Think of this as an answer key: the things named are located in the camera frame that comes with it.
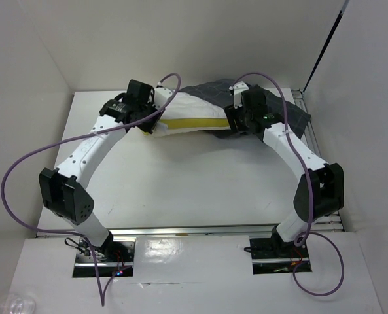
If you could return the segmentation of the dark grey checked pillowcase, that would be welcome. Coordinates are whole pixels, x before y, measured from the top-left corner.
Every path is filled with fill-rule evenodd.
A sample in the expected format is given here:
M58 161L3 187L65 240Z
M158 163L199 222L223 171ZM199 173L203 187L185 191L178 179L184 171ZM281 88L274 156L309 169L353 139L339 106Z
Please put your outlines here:
M234 82L234 79L221 78L212 82L206 82L195 86L186 86L180 92L187 93L190 96L198 97L204 101L225 108L233 104L233 97L229 93L229 87ZM266 103L271 113L283 114L282 100L269 89L264 90ZM289 128L296 134L298 138L302 138L305 128L308 126L311 115L303 111L294 103L286 101L288 112Z

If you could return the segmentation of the white pillow with yellow edge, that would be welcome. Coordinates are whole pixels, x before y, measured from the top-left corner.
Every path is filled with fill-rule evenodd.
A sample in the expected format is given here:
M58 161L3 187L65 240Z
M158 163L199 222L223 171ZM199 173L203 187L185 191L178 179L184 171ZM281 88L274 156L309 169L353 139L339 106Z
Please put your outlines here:
M211 104L187 93L179 92L166 107L151 134L152 137L164 137L195 131L230 130L223 108Z

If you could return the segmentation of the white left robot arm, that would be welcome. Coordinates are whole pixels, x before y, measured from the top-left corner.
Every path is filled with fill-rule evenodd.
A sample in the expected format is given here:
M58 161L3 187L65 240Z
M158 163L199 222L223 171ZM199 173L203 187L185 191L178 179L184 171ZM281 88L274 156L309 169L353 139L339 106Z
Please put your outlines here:
M90 253L99 261L113 255L113 235L94 213L95 202L87 192L90 179L109 151L135 125L152 133L168 99L174 93L163 87L131 80L125 92L100 109L90 137L84 139L55 169L43 169L39 184L43 205L85 236Z

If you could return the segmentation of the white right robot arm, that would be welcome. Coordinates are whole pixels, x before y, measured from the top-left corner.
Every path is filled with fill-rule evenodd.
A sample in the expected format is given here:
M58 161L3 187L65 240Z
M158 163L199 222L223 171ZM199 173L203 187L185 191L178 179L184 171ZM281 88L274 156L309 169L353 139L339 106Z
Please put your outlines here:
M344 171L311 151L273 112L263 88L239 82L229 88L233 103L225 113L234 133L253 134L272 148L288 165L298 181L292 212L272 230L270 249L285 256L294 240L301 240L308 228L321 217L344 206Z

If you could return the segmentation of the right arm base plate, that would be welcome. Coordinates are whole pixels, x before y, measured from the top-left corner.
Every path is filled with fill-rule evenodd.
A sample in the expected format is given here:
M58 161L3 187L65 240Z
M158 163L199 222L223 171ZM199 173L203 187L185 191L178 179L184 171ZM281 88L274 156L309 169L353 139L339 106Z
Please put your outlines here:
M243 250L251 255L254 275L312 272L306 245L276 248L270 238L251 238Z

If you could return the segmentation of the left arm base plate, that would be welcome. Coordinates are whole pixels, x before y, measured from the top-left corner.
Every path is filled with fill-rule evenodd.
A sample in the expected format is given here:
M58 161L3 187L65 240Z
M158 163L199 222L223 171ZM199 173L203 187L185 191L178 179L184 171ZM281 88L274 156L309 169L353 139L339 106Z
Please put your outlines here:
M135 238L125 239L120 242L122 248L105 256L96 252L96 261L100 277L110 277L117 271L117 277L133 276L133 261L135 254ZM96 276L94 257L89 250L87 242L83 239L74 240L65 238L64 244L75 250L75 262L72 278L94 278Z

